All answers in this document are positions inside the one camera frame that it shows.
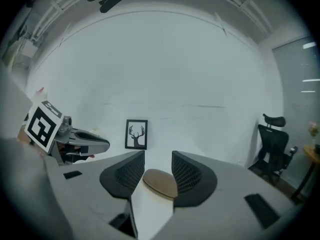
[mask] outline wooden side table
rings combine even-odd
[[[304,188],[304,186],[306,185],[307,181],[310,178],[310,175],[312,174],[313,170],[315,169],[316,165],[320,165],[320,155],[316,154],[315,151],[313,150],[313,148],[311,148],[309,145],[305,145],[303,148],[303,151],[306,154],[306,156],[312,160],[312,163],[310,165],[308,172],[306,173],[302,182],[300,183],[299,187],[291,196],[292,200],[295,200],[297,198],[297,196],[299,195],[300,191]]]

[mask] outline framed picture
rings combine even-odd
[[[146,150],[148,136],[148,120],[126,121],[125,148],[133,150]]]

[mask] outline deer antler artwork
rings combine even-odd
[[[133,139],[134,147],[135,148],[143,148],[144,145],[140,145],[139,142],[138,142],[138,139],[145,135],[145,129],[141,126],[141,135],[139,135],[139,133],[137,132],[137,136],[135,136],[134,133],[132,134],[132,131],[133,131],[132,127],[133,127],[133,125],[131,125],[130,128],[129,128],[129,135],[131,135],[131,138]]]

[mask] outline chair headrest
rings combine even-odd
[[[275,127],[284,127],[286,125],[286,119],[283,116],[280,117],[269,117],[266,114],[263,114],[264,121],[271,126]]]

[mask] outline black office chair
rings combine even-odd
[[[262,148],[258,153],[258,161],[251,168],[258,168],[262,175],[267,175],[272,185],[275,185],[273,176],[278,180],[287,169],[292,157],[298,151],[298,147],[291,148],[290,155],[285,154],[285,149],[289,140],[289,135],[280,130],[272,129],[271,126],[284,127],[286,120],[284,117],[269,117],[263,114],[266,126],[259,124],[258,129],[262,140]],[[264,161],[266,154],[269,153],[269,161]]]

